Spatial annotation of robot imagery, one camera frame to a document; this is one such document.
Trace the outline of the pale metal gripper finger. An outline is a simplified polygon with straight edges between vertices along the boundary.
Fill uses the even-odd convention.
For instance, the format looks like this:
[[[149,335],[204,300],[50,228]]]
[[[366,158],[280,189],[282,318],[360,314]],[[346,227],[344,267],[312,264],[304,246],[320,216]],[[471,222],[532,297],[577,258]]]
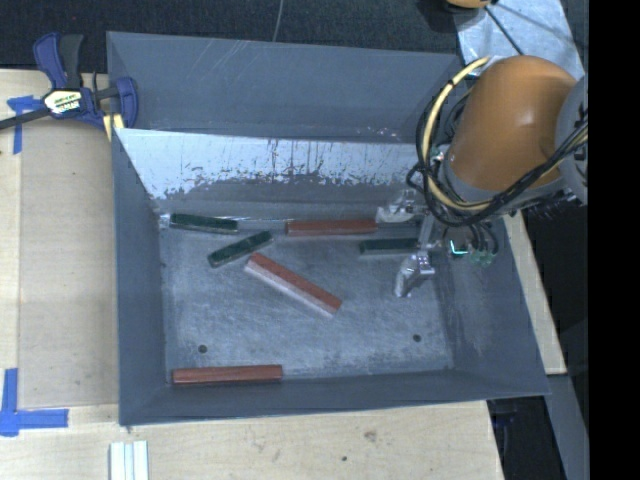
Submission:
[[[425,213],[424,196],[415,189],[400,190],[385,205],[376,210],[378,224],[400,224],[421,218]]]
[[[418,251],[406,257],[400,265],[394,282],[394,295],[408,297],[411,291],[435,274],[430,253]]]

